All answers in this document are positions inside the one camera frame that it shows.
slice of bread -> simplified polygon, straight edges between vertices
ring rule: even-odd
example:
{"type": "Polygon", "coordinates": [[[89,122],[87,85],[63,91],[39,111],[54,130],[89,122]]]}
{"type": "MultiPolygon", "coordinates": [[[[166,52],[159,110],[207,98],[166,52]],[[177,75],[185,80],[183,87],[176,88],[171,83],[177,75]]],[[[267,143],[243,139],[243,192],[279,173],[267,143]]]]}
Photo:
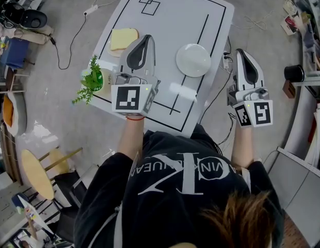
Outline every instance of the slice of bread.
{"type": "Polygon", "coordinates": [[[125,50],[134,40],[139,38],[139,33],[134,28],[112,29],[110,50],[125,50]]]}

small potted plant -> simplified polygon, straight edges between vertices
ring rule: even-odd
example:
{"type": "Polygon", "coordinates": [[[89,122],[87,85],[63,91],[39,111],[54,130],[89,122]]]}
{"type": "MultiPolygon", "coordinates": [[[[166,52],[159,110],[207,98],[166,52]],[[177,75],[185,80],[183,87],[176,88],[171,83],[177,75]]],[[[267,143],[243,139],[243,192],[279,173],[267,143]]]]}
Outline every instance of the small potted plant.
{"type": "Polygon", "coordinates": [[[96,63],[96,60],[97,56],[94,55],[90,62],[90,68],[82,72],[83,79],[81,80],[81,83],[85,87],[77,92],[78,97],[72,101],[73,104],[76,104],[81,100],[85,100],[86,103],[89,104],[93,94],[106,94],[110,89],[110,71],[100,68],[99,64],[96,63]]]}

white plate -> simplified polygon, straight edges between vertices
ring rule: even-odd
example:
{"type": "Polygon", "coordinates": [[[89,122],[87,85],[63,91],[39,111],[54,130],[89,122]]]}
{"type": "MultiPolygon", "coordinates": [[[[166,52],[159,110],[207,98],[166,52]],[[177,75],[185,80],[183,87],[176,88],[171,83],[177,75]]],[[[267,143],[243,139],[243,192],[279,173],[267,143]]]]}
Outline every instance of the white plate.
{"type": "Polygon", "coordinates": [[[203,76],[211,67],[211,57],[204,47],[198,44],[187,44],[176,54],[176,64],[186,76],[203,76]]]}
{"type": "Polygon", "coordinates": [[[110,40],[107,42],[107,52],[110,54],[110,55],[112,55],[113,57],[120,57],[121,56],[121,54],[122,54],[122,52],[124,51],[124,50],[116,50],[116,51],[111,51],[110,50],[110,40]]]}

brown hair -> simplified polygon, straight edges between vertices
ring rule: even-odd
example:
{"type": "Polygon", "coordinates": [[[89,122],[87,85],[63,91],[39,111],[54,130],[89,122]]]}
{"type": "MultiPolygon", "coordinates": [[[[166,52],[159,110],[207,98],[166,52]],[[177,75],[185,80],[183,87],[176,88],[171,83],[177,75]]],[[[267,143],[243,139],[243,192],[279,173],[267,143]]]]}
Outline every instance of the brown hair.
{"type": "Polygon", "coordinates": [[[275,221],[264,208],[268,193],[229,196],[224,211],[217,207],[202,212],[221,236],[223,246],[229,248],[268,248],[275,221]]]}

orange cushion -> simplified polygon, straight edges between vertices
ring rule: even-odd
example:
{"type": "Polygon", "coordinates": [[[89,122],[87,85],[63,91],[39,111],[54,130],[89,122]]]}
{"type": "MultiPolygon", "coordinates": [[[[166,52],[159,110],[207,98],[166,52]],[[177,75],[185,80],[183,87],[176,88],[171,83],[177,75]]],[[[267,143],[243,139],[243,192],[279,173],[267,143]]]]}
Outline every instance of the orange cushion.
{"type": "Polygon", "coordinates": [[[12,127],[12,117],[13,117],[13,104],[7,96],[4,96],[3,120],[5,124],[10,127],[12,127]]]}

